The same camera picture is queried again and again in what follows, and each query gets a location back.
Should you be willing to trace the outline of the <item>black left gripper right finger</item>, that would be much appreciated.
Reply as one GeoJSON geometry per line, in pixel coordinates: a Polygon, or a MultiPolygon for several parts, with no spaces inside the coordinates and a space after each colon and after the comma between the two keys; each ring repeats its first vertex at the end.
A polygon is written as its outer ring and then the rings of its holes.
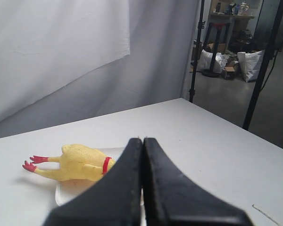
{"type": "Polygon", "coordinates": [[[251,226],[241,209],[190,180],[154,138],[143,142],[143,197],[149,226],[251,226]]]}

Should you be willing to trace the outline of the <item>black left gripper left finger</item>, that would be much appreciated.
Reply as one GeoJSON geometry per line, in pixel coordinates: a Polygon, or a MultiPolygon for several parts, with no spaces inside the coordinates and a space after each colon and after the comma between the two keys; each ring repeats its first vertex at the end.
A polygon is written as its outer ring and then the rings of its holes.
{"type": "Polygon", "coordinates": [[[53,209],[44,225],[140,225],[141,161],[142,141],[131,138],[107,174],[78,197],[53,209]]]}

